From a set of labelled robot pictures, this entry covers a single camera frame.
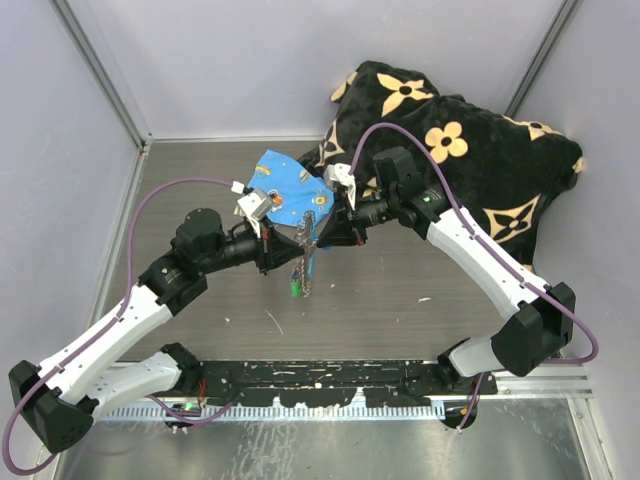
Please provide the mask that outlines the white blue large keyring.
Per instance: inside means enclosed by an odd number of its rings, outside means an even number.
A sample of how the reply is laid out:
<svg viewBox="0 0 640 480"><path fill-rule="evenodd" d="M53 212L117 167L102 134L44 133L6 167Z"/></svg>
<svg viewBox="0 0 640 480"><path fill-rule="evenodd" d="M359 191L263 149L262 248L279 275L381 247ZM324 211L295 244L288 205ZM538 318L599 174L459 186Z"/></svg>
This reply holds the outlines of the white blue large keyring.
<svg viewBox="0 0 640 480"><path fill-rule="evenodd" d="M315 214L313 211L306 211L303 214L294 235L294 240L305 248L305 254L302 257L297 258L294 263L294 268L299 268L304 274L305 295L303 297L308 297L312 291L316 239Z"/></svg>

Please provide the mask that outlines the bunch of coloured keys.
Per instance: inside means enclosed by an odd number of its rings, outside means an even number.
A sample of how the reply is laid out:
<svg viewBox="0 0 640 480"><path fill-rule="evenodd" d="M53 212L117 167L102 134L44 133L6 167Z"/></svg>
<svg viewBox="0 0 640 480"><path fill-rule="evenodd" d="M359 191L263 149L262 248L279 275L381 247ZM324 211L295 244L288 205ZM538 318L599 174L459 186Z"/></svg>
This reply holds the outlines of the bunch of coloured keys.
<svg viewBox="0 0 640 480"><path fill-rule="evenodd" d="M301 298L304 293L304 274L299 268L294 268L291 275L290 282L291 296L293 298Z"/></svg>

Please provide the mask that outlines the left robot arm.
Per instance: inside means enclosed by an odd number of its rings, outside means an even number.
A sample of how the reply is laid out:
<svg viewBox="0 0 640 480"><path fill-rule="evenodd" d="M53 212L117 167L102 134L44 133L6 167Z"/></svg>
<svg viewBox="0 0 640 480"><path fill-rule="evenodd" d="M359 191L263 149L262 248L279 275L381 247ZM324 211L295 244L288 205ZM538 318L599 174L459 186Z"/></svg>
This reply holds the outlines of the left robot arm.
<svg viewBox="0 0 640 480"><path fill-rule="evenodd" d="M139 276L111 312L40 364L23 360L11 369L18 412L50 453L71 448L100 417L138 398L171 390L188 396L197 390L201 363L179 343L120 372L108 370L204 293L208 274L249 262L267 273L305 252L268 219L243 226L237 234L225 233L216 211L190 212L170 250Z"/></svg>

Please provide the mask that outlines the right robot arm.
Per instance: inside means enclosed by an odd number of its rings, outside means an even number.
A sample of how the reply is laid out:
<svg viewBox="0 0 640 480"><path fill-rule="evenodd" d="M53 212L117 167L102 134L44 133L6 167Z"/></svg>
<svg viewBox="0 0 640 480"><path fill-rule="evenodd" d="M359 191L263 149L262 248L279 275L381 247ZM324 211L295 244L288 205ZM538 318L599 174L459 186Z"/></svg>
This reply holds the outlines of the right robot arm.
<svg viewBox="0 0 640 480"><path fill-rule="evenodd" d="M349 165L325 169L335 196L318 247L361 246L369 228L396 220L461 267L504 321L496 333L464 339L438 356L444 390L462 393L476 375L496 370L524 377L571 341L576 297L570 287L550 286L519 265L443 186L425 180L408 150L383 151L374 167L378 190L363 200Z"/></svg>

